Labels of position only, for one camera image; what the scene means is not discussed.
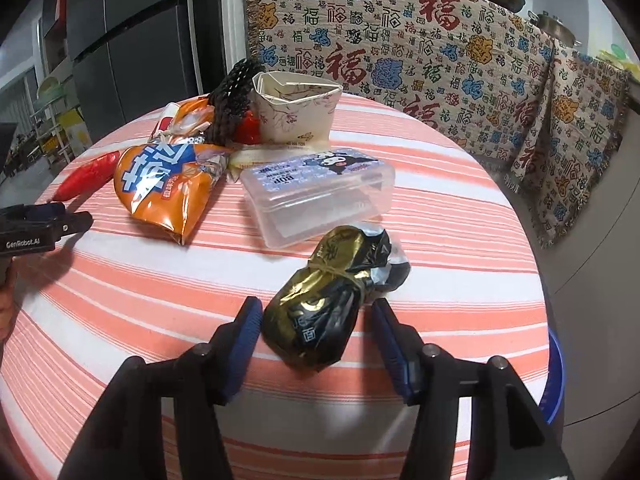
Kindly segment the person's left hand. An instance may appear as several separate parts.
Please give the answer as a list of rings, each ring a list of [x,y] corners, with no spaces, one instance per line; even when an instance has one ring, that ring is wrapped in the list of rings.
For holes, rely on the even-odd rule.
[[[15,266],[11,263],[6,270],[6,281],[0,289],[0,342],[2,344],[9,338],[17,316],[17,306],[14,301],[16,277]]]

